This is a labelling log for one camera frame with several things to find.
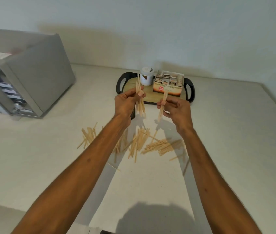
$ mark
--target white jar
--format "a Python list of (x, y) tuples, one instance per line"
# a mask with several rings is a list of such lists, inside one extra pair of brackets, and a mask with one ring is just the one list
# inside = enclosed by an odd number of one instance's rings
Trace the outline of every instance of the white jar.
[(153, 83), (154, 70), (151, 67), (144, 67), (140, 72), (140, 83), (144, 86), (151, 85)]

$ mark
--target microwave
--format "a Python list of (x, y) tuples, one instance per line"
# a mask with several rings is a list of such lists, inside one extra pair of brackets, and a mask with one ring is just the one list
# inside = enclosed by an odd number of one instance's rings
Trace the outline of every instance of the microwave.
[(0, 113), (42, 118), (74, 82), (58, 34), (0, 30)]

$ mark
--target tray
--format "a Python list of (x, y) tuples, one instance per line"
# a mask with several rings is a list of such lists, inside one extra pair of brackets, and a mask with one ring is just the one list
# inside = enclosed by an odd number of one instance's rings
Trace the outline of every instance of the tray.
[[(117, 94), (121, 94), (124, 91), (127, 91), (131, 88), (136, 87), (136, 81), (138, 80), (139, 74), (133, 73), (133, 72), (126, 72), (122, 74), (122, 76), (118, 79), (117, 84), (116, 84), (116, 92)], [(122, 82), (123, 79), (125, 80), (125, 83), (123, 85), (123, 88), (120, 88), (120, 83)], [(186, 88), (186, 85), (190, 86), (191, 89), (191, 95), (188, 98), (189, 94)], [(150, 86), (145, 86), (143, 90), (147, 96), (144, 98), (144, 102), (147, 104), (153, 104), (156, 105), (157, 102), (159, 102), (163, 98), (163, 93), (158, 93), (158, 92), (153, 92), (153, 84)], [(195, 88), (191, 80), (188, 78), (184, 78), (184, 84), (183, 84), (183, 90), (181, 92), (180, 98), (189, 101), (190, 103), (194, 101), (195, 98)]]

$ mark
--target cardboard box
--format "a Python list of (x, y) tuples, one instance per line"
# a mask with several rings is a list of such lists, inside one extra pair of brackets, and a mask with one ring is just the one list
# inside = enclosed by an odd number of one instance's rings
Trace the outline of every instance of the cardboard box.
[(170, 75), (176, 75), (178, 77), (178, 75), (182, 76), (182, 86), (173, 86), (173, 85), (165, 85), (162, 84), (160, 82), (156, 82), (154, 80), (153, 82), (153, 92), (158, 92), (158, 93), (164, 93), (164, 92), (168, 92), (168, 94), (173, 95), (173, 96), (177, 96), (180, 97), (181, 91), (183, 89), (183, 83), (184, 83), (184, 74), (180, 74), (180, 73), (176, 73), (176, 72), (171, 72), (171, 71), (166, 71), (166, 70), (159, 70), (158, 71), (158, 75), (161, 73), (164, 74), (170, 74)]

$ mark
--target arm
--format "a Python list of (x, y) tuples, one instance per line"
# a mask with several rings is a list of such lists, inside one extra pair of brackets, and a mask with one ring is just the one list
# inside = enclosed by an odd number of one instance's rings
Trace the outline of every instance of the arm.
[(157, 105), (159, 109), (161, 105), (165, 105), (165, 111), (169, 113), (164, 112), (163, 115), (172, 119), (186, 144), (198, 192), (212, 232), (260, 234), (256, 223), (222, 178), (193, 129), (190, 103), (167, 97), (166, 102), (158, 102)]
[(130, 125), (130, 114), (141, 97), (135, 95), (135, 92), (136, 89), (131, 89), (115, 97), (115, 115), (112, 120), (37, 198), (12, 234), (61, 234), (69, 230), (94, 188), (113, 148)]

